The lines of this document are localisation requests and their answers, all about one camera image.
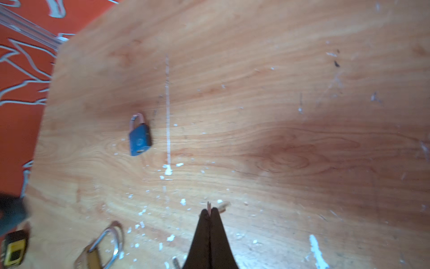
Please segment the small silver key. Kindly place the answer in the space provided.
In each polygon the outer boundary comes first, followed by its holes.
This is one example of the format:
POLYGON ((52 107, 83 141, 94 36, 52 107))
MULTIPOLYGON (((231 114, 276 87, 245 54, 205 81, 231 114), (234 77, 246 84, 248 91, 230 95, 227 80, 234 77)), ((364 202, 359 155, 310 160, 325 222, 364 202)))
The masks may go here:
POLYGON ((217 207, 213 207, 212 204, 208 201, 207 202, 207 213, 209 216, 211 216, 211 213, 214 211, 214 209, 217 209, 218 212, 221 214, 227 210, 227 208, 231 206, 231 203, 228 201, 221 202, 217 205, 217 207))

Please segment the small blue padlock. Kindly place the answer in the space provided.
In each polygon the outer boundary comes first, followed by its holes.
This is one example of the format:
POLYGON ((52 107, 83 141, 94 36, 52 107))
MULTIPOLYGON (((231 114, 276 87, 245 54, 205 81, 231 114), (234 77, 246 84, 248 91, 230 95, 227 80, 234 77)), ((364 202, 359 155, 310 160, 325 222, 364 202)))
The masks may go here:
POLYGON ((152 146, 150 127, 142 113, 136 113, 129 122, 129 147, 131 156, 139 156, 152 146))

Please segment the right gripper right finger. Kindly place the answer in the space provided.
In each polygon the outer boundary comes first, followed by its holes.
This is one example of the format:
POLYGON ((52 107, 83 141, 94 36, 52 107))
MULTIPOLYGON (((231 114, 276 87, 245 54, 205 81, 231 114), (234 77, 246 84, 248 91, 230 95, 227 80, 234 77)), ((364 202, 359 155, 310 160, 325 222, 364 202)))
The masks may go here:
POLYGON ((212 269, 238 269, 230 248, 218 208, 213 207, 210 215, 210 265, 212 269))

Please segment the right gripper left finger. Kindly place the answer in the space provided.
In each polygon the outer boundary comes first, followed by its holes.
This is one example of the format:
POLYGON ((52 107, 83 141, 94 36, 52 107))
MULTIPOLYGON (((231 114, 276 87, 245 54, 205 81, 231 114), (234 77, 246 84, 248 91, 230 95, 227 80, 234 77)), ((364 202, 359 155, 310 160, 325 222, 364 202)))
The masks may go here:
POLYGON ((194 233, 193 241, 183 269, 211 268, 211 219, 207 209, 200 213, 199 221, 194 233))

